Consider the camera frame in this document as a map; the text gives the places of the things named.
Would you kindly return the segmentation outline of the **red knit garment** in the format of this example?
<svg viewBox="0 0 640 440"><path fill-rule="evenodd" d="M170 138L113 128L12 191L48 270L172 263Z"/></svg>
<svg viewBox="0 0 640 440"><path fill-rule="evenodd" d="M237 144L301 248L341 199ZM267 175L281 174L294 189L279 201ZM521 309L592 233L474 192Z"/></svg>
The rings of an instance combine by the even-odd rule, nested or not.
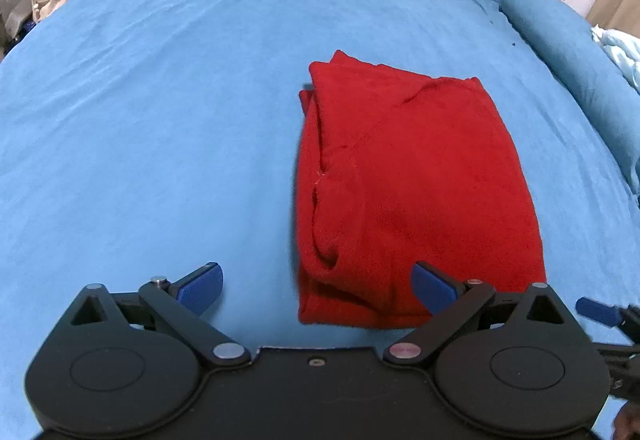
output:
<svg viewBox="0 0 640 440"><path fill-rule="evenodd" d="M521 292L546 277L518 152L476 78L431 78L336 52L309 67L296 176L298 317L410 328L426 262Z"/></svg>

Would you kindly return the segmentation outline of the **blue bed sheet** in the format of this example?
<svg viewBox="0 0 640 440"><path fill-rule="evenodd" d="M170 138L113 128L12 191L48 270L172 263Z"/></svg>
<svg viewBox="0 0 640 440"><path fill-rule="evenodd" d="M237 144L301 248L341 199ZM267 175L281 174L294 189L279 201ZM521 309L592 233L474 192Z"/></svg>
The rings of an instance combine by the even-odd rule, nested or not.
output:
<svg viewBox="0 0 640 440"><path fill-rule="evenodd" d="M87 284L209 261L248 348L377 346L297 317L294 178L308 67L344 51L476 77L518 150L567 304L639 299L639 207L572 95L494 0L70 0L1 64L1 434L40 431L24 376Z"/></svg>

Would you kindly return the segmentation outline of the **light blue quilt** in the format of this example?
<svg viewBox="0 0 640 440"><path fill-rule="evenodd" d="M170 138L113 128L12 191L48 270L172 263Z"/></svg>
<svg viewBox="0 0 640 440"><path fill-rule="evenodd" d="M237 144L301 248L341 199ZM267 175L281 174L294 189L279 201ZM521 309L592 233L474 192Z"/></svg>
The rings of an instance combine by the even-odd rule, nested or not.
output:
<svg viewBox="0 0 640 440"><path fill-rule="evenodd" d="M604 51L634 90L640 92L640 40L621 30L591 29L593 41Z"/></svg>

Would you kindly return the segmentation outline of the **dark blue rolled duvet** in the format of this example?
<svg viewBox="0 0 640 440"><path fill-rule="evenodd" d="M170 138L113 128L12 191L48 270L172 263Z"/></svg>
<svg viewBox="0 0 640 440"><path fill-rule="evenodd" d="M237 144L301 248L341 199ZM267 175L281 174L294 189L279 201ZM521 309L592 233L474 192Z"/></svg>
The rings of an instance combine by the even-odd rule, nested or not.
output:
<svg viewBox="0 0 640 440"><path fill-rule="evenodd" d="M572 94L638 194L639 93L592 40L589 23L561 0L500 0L500 9Z"/></svg>

